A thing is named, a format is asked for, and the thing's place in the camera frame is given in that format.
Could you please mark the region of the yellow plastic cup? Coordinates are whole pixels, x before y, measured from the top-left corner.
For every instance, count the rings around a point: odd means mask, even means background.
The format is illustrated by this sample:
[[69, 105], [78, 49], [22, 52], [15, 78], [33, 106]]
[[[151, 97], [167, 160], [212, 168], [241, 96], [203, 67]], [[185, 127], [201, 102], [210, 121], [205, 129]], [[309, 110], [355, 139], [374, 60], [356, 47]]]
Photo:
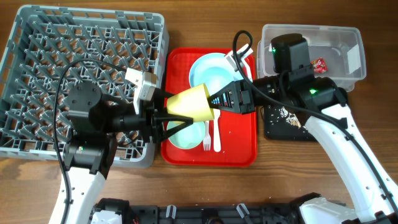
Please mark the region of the yellow plastic cup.
[[213, 120], [215, 114], [209, 105], [209, 97], [208, 89], [202, 83], [169, 98], [166, 103], [167, 112], [192, 118], [194, 123]]

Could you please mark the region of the white plastic fork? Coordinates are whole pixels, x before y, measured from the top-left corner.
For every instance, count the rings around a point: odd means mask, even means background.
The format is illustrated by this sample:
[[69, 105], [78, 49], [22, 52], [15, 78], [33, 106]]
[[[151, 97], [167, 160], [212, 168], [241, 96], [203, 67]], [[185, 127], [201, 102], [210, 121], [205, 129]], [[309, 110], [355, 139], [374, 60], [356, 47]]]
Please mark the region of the white plastic fork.
[[210, 125], [208, 121], [205, 121], [204, 124], [205, 124], [205, 136], [203, 138], [203, 149], [205, 151], [210, 151], [211, 150]]

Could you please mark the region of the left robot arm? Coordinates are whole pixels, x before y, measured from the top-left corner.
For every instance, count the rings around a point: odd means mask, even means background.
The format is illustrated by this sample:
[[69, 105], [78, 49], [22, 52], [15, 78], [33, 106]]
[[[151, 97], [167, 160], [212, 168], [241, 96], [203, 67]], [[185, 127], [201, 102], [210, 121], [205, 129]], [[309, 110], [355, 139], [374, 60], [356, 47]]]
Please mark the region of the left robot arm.
[[117, 133], [137, 131], [156, 144], [193, 124], [193, 118], [168, 114], [153, 102], [127, 103], [103, 93], [92, 82], [76, 84], [67, 96], [75, 134], [58, 154], [62, 183], [51, 223], [88, 223], [113, 164]]

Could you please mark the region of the white plastic spoon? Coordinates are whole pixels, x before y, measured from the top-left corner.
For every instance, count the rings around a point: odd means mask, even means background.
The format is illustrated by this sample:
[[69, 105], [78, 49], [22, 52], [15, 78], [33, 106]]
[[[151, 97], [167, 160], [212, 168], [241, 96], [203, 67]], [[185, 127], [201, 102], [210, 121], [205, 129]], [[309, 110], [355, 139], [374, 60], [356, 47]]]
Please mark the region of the white plastic spoon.
[[221, 139], [220, 139], [220, 131], [219, 131], [219, 124], [218, 124], [218, 119], [221, 116], [221, 112], [218, 109], [214, 109], [214, 120], [213, 120], [213, 149], [215, 152], [220, 152], [221, 151]]

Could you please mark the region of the rice and peanut shells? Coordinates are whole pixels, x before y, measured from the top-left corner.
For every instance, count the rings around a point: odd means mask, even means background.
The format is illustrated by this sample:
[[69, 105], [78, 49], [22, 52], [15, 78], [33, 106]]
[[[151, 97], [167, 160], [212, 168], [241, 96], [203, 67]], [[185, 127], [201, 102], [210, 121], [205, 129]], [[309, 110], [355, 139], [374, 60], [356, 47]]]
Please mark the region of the rice and peanut shells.
[[270, 124], [287, 123], [291, 126], [301, 128], [302, 125], [295, 114], [287, 111], [284, 107], [275, 107], [271, 112]]

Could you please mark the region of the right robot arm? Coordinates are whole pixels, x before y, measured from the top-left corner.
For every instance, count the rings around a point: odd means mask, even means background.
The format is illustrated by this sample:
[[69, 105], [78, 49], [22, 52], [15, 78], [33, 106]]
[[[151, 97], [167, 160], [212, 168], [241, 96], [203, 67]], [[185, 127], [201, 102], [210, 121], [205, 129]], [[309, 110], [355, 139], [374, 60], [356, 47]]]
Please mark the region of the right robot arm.
[[396, 223], [397, 184], [389, 177], [357, 128], [347, 93], [327, 77], [316, 77], [307, 40], [298, 33], [271, 41], [275, 76], [242, 77], [208, 97], [210, 107], [252, 113], [257, 106], [279, 105], [298, 116], [320, 143], [343, 180], [354, 204], [354, 217], [308, 200], [296, 206], [302, 222]]

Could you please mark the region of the red snack wrapper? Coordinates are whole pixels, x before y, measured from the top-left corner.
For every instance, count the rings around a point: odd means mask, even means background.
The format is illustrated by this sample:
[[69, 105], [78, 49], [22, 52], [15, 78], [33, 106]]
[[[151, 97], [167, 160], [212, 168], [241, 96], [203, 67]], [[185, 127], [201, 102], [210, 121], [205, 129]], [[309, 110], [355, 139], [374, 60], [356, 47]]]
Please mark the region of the red snack wrapper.
[[323, 57], [311, 61], [315, 73], [325, 73], [328, 67]]

